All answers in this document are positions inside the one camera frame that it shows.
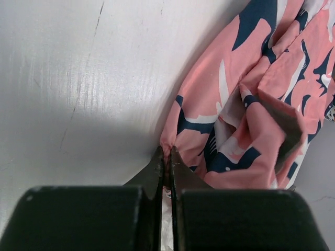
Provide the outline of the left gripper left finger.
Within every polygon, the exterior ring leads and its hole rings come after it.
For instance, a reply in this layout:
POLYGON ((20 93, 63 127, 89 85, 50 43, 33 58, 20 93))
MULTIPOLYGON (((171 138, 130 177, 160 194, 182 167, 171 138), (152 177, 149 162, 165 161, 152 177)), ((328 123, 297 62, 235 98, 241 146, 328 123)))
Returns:
POLYGON ((40 186, 18 200, 1 250, 159 250, 163 150, 122 186, 40 186))

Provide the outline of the pink shark print shorts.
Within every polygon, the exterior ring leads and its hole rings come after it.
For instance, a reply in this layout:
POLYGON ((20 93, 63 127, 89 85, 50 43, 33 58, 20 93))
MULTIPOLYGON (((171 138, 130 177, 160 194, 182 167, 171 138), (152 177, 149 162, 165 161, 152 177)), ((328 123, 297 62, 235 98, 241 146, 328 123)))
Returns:
POLYGON ((160 138, 216 190, 292 190, 334 110, 334 1, 250 1, 181 84, 160 138))

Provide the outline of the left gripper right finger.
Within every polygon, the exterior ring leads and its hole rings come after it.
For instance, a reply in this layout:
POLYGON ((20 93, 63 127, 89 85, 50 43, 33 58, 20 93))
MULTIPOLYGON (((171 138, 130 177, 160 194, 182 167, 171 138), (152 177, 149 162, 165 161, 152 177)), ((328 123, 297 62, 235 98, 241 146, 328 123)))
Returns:
POLYGON ((175 250, 326 250, 306 201, 291 190, 216 190, 169 157, 175 250))

